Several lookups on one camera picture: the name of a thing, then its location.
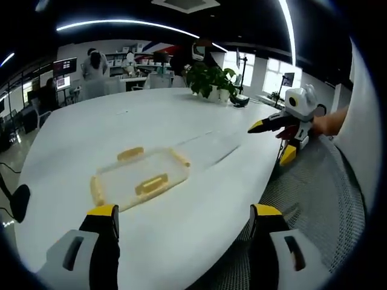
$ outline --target computer monitor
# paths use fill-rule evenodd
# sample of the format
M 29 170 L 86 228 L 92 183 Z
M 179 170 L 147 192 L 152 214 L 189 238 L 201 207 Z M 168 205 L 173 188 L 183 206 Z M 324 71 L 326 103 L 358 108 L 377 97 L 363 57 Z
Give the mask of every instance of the computer monitor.
M 293 86 L 293 80 L 294 80 L 294 73 L 293 72 L 286 72 L 284 74 L 284 80 L 283 80 L 283 86 Z
M 54 77 L 63 76 L 65 74 L 71 74 L 77 71 L 77 58 L 61 59 L 53 63 L 53 75 Z
M 70 76 L 62 77 L 56 80 L 56 89 L 65 89 L 70 86 Z
M 0 113 L 4 111 L 4 99 L 0 101 Z
M 38 91 L 29 91 L 27 93 L 28 102 L 31 103 L 31 100 L 38 97 Z

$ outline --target plastic container lid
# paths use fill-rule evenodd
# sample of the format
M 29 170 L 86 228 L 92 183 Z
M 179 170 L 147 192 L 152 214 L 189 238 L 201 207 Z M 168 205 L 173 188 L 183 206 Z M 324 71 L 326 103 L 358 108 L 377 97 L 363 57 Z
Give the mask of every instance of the plastic container lid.
M 189 175 L 189 162 L 171 148 L 143 153 L 138 147 L 121 153 L 118 159 L 97 170 L 91 179 L 96 206 L 117 204 L 121 212 L 162 194 Z

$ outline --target air conditioning vent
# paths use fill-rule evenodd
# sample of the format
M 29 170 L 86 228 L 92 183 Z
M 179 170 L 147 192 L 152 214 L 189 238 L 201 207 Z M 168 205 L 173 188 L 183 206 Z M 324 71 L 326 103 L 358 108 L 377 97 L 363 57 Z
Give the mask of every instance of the air conditioning vent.
M 152 3 L 187 14 L 220 5 L 215 0 L 153 0 Z

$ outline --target ceiling light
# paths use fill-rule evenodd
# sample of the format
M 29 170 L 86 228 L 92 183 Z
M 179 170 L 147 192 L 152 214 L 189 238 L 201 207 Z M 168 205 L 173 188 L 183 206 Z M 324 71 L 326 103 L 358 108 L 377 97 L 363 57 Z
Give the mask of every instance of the ceiling light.
M 199 38 L 199 36 L 197 36 L 195 34 L 192 34 L 192 33 L 189 33 L 189 32 L 186 32 L 184 30 L 180 30 L 180 29 L 177 29 L 177 28 L 174 28 L 174 27 L 170 27 L 170 26 L 166 26 L 166 25 L 162 25 L 162 24 L 157 24 L 157 23 L 152 23 L 152 22 L 129 20 L 129 19 L 104 19 L 104 20 L 83 21 L 83 22 L 77 22 L 77 23 L 73 23 L 73 24 L 69 24 L 69 25 L 58 27 L 56 29 L 56 31 L 62 31 L 62 30 L 66 30 L 66 29 L 69 29 L 69 28 L 73 28 L 73 27 L 89 25 L 89 24 L 98 24 L 98 23 L 132 23 L 132 24 L 148 25 L 148 26 L 153 26 L 153 27 L 159 27 L 159 28 L 164 28 L 164 29 L 168 29 L 168 30 L 173 30 L 173 31 L 176 31 L 176 32 L 179 32 L 179 33 L 183 33 L 183 34 L 192 36 L 194 38 Z M 217 45 L 215 43 L 213 43 L 213 45 L 215 47 L 223 50 L 226 53 L 229 52 L 227 49 L 225 49 L 225 48 L 223 48 L 223 47 L 221 47 L 221 46 L 219 46 L 219 45 Z
M 10 59 L 11 59 L 11 57 L 13 57 L 15 55 L 15 53 L 11 53 L 9 56 L 7 56 L 4 60 L 3 60 L 3 62 L 0 64 L 0 67 L 2 67 L 6 62 L 8 62 Z
M 291 49 L 291 62 L 293 66 L 296 66 L 296 42 L 294 41 L 294 31 L 293 24 L 291 23 L 291 17 L 289 12 L 288 4 L 286 0 L 278 0 L 281 5 L 282 12 L 285 16 L 286 26 L 288 27 L 289 39 L 290 39 L 290 49 Z

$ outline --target human hand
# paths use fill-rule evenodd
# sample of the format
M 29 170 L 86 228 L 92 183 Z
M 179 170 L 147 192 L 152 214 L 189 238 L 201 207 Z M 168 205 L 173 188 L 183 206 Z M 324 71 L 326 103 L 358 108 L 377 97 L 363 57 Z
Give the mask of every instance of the human hand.
M 281 133 L 277 134 L 276 138 L 283 140 L 293 139 L 298 131 L 298 125 L 286 127 Z M 322 135 L 327 131 L 327 121 L 324 117 L 314 117 L 311 131 L 314 136 Z

